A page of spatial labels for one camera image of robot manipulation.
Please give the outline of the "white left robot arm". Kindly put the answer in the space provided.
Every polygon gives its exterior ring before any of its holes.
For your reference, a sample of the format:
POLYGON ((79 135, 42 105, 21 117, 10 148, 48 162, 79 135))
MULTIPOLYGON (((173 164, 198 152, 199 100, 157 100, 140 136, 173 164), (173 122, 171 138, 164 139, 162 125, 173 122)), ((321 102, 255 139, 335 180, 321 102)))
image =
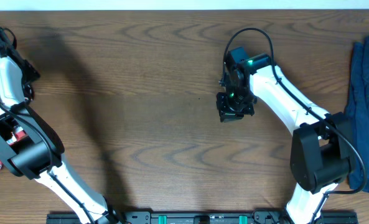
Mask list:
POLYGON ((17 51, 13 32, 0 27, 0 161, 53 191, 80 223, 125 223, 125 218, 70 166, 57 133, 30 107, 40 75, 17 51))

